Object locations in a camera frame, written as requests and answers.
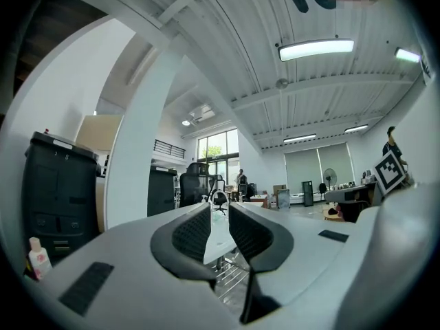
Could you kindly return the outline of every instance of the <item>tree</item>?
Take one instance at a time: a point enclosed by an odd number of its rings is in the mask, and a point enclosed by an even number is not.
[[[208,147],[208,157],[218,157],[219,155],[221,155],[221,146]],[[206,158],[206,149],[201,152],[201,157]]]

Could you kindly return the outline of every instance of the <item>balcony railing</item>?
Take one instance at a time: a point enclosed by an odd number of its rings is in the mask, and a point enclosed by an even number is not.
[[[173,146],[171,144],[165,143],[160,140],[155,140],[154,151],[162,154],[168,154],[173,157],[185,158],[185,149],[179,148],[178,146]]]

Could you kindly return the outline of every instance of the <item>wall light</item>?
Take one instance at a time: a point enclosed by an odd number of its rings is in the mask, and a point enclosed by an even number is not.
[[[288,61],[294,58],[305,56],[330,54],[333,52],[352,52],[355,42],[350,39],[331,39],[326,41],[307,41],[286,45],[278,48],[281,61]]]
[[[346,129],[345,133],[360,131],[361,129],[366,129],[368,127],[367,124],[358,127],[352,127],[351,129]]]
[[[415,54],[413,52],[407,52],[406,50],[401,49],[398,47],[396,49],[395,53],[397,58],[400,58],[402,60],[411,61],[413,63],[418,63],[420,61],[420,55]]]
[[[295,137],[295,138],[287,138],[286,140],[284,140],[284,143],[296,142],[297,140],[308,140],[309,138],[315,138],[315,137],[316,137],[316,134],[304,135],[302,137]]]

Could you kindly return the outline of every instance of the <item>bottle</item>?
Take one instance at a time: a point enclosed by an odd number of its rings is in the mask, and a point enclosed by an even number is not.
[[[44,278],[44,276],[52,269],[49,256],[45,248],[41,247],[40,240],[36,237],[29,239],[31,250],[29,252],[29,261],[32,269],[34,270],[35,277],[38,280]]]

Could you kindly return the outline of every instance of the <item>stand fan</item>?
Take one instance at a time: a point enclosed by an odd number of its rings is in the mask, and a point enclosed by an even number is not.
[[[338,176],[336,176],[335,171],[332,168],[328,168],[324,171],[324,179],[329,182],[329,190],[330,186],[335,186],[338,180]]]

